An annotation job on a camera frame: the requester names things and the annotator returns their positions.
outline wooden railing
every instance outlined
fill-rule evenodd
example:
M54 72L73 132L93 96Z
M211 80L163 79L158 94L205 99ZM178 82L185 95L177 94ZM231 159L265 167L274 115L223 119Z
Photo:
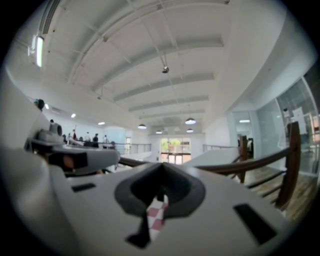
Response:
M246 172L262 168L282 158L285 158L286 171L279 171L267 178L246 185L248 189L252 189L266 182L269 182L280 175L284 175L282 183L280 185L264 192L261 195L262 197L266 197L271 193L280 190L278 197L271 201L271 203L275 203L275 207L284 210L288 206L297 183L301 153L301 139L298 122L290 123L287 126L287 129L289 134L289 146L277 153L255 160L247 160L247 138L244 136L240 140L239 156L233 161L233 163L212 166L195 166L195 168L225 176L233 175L233 178L235 177L235 175L237 175L243 183ZM119 163L135 167L147 162L121 158Z

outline ceiling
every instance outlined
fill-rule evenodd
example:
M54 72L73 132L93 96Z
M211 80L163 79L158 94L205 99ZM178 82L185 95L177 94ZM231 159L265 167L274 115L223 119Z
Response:
M259 70L278 38L274 27L280 31L282 26L278 21L255 22L261 17L261 10L253 3L256 2L51 1L56 5L54 12L45 10L46 6L42 8L43 17L50 22L43 34L41 90L30 85L33 89L28 92L25 84L21 89L34 98L45 97L50 105L68 113L126 128L136 128L139 123L177 126L190 116L201 124L210 106L218 109L212 104L213 99L224 101L220 97L221 93L226 94L224 88L237 83L238 91L233 94L230 90L226 95L231 99L241 94L240 82L243 80L246 88L247 80L252 81L255 76L252 73L253 77L245 76L244 80L243 75L238 75L244 73L241 68L248 71L253 66ZM259 36L262 26L267 26L265 37ZM30 44L32 33L26 33L28 39L20 34L19 40ZM248 55L252 38L256 41L251 53L254 57L252 63L243 65L241 53ZM266 45L269 48L258 63L259 47L265 49ZM164 66L168 66L168 73L162 73Z

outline ceiling light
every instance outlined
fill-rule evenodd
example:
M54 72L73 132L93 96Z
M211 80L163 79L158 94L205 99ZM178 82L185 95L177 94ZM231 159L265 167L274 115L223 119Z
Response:
M36 64L42 67L42 50L44 47L44 38L38 36L36 39Z
M142 123L142 124L139 124L138 128L139 128L139 129L143 129L143 130L144 130L144 129L147 129L147 127L146 127L143 123Z
M167 66L163 67L162 73L167 74L169 73L169 68Z
M197 121L196 120L194 120L193 118L188 118L187 120L185 120L185 124L186 125L193 125L193 124L195 124Z

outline ceiling beam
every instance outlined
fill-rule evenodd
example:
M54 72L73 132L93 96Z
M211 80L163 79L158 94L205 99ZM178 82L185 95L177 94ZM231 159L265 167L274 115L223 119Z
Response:
M166 9L179 8L184 6L227 6L230 0L163 0L154 1L137 8L137 12L141 17L152 15L156 12L162 12ZM120 31L126 25L136 21L138 18L135 12L128 4L116 6L111 15L107 15L107 19L102 25L95 29L95 33L91 36L80 50L68 76L70 83L78 69L83 66L83 61L93 52L93 49L103 41L109 41L113 35Z
M223 51L224 50L224 44L222 43L221 37L214 37L214 38L206 38L206 39L201 39L198 41L187 41L187 42L182 42L179 44L179 50L184 51L184 50L192 50L196 48L213 48L216 49L217 51ZM177 49L175 47L169 46L169 47L162 47L160 48L161 52L165 52L166 55L170 54L175 54L177 52ZM158 58L158 53L155 50L144 52L142 55L137 56L134 58L132 63L127 63L123 66L116 67L114 70L109 72L105 79L102 79L99 81L97 84L92 86L93 91L97 91L101 87L106 87L106 85L122 75L123 73L126 73L132 69L135 69L141 65L145 65L146 63Z
M161 114L145 114L139 116L139 119L152 119L152 118L165 118L165 117L174 117L174 116L181 116L181 115L191 115L191 114L204 114L205 109L195 109L190 111L175 111L175 112L167 112Z
M213 81L214 80L214 75L213 73L203 73L203 74L193 74L193 75L189 75L189 76L185 76L183 80L181 80L180 77L177 78L172 78L172 84L174 86L177 85L182 85L182 84L186 84L186 83L194 83L194 82L202 82L202 81ZM164 87L169 87L171 86L170 82L168 80L164 80L164 81L160 81L154 84L147 84L132 90L128 90L124 93L121 93L117 96L115 96L113 98L113 100L115 102L124 100L126 98L135 96L135 95L139 95L139 94L143 94L152 90L157 90L160 88L164 88Z
M191 96L187 98L177 98L177 99L168 99L163 101L151 102L139 106L134 106L128 109L129 112L139 111L139 110L148 110L158 107L165 107L175 104L183 104L183 103L191 103L191 102L206 102L209 100L208 95L200 95L200 96Z

